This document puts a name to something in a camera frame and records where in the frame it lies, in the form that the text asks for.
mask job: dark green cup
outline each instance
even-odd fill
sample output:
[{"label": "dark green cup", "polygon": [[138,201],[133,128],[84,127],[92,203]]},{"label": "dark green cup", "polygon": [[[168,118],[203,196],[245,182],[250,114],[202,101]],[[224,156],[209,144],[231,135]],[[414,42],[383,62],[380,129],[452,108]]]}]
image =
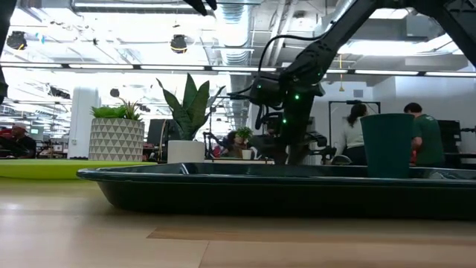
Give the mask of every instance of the dark green cup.
[{"label": "dark green cup", "polygon": [[361,118],[369,177],[408,178],[413,122],[414,117],[407,114]]}]

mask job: white planter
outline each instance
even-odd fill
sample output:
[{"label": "white planter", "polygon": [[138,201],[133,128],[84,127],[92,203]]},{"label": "white planter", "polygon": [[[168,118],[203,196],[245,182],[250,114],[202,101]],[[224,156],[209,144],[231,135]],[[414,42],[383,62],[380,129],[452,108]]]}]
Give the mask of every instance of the white planter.
[{"label": "white planter", "polygon": [[95,118],[91,124],[89,160],[142,162],[144,123]]},{"label": "white planter", "polygon": [[251,160],[251,153],[253,150],[242,150],[241,154],[243,155],[244,160]]},{"label": "white planter", "polygon": [[203,163],[205,143],[200,141],[169,141],[167,163]]}]

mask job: woman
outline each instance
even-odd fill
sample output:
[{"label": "woman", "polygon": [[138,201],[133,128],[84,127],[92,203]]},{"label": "woman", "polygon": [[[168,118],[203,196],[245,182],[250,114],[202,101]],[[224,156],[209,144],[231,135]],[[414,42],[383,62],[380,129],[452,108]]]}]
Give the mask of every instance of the woman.
[{"label": "woman", "polygon": [[367,106],[357,103],[352,106],[347,116],[340,141],[335,154],[345,155],[352,161],[352,165],[367,165],[365,157],[364,135],[360,118],[367,115]]},{"label": "woman", "polygon": [[242,150],[247,148],[245,140],[236,131],[230,132],[226,139],[227,146],[222,151],[222,156],[242,158]]}]

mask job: geometric patterned planter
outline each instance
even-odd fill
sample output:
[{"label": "geometric patterned planter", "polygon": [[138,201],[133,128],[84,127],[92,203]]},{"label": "geometric patterned planter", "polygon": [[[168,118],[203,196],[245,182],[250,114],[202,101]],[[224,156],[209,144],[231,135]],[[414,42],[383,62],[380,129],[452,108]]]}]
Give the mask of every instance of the geometric patterned planter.
[{"label": "geometric patterned planter", "polygon": [[94,118],[89,160],[141,162],[144,123],[121,118]]}]

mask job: green table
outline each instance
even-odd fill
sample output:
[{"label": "green table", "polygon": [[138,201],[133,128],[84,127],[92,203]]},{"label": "green table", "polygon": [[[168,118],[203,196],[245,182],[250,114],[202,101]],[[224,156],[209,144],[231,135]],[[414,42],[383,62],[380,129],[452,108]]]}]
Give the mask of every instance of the green table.
[{"label": "green table", "polygon": [[76,172],[83,168],[156,165],[151,162],[113,162],[54,159],[0,160],[0,179],[77,179]]}]

